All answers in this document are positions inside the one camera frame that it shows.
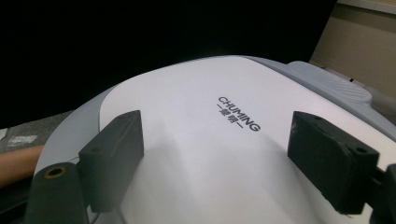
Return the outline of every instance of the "dark surface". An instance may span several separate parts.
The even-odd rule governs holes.
[[[23,223],[89,223],[78,170],[74,163],[52,164],[35,175]]]
[[[361,214],[379,153],[321,117],[295,111],[288,157],[340,214]]]
[[[114,118],[78,156],[85,203],[94,213],[110,212],[120,207],[144,156],[140,111]]]
[[[31,183],[32,177],[28,177],[0,189],[1,223],[21,222],[26,209]]]
[[[336,0],[0,3],[0,129],[78,108],[123,80],[238,54],[308,62]]]
[[[373,208],[370,224],[396,223],[396,163],[377,169],[366,202]]]

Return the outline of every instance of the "gray plastic edge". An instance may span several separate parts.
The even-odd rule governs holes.
[[[76,157],[78,152],[99,134],[99,113],[102,102],[116,86],[81,105],[58,125],[44,145],[43,152],[48,151],[48,153],[41,153],[35,174],[49,165]]]
[[[337,95],[331,91],[322,89],[320,86],[318,86],[314,82],[311,82],[309,79],[299,76],[299,74],[293,71],[292,67],[290,67],[288,64],[279,63],[259,57],[252,57],[252,56],[241,56],[241,57],[265,65],[268,68],[271,68],[274,71],[280,73],[281,75],[294,80],[295,82],[319,94],[320,96],[326,98],[332,103],[339,105],[347,112],[363,120],[367,124],[371,125],[375,129],[380,131],[386,137],[396,142],[396,126],[393,123],[391,123],[389,120],[387,120],[385,117],[383,117],[381,114],[379,114],[377,111],[372,109],[369,105],[350,100],[346,97],[343,97],[342,95]]]

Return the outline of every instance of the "person's arm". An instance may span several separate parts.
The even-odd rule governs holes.
[[[44,145],[0,152],[0,189],[33,176]]]

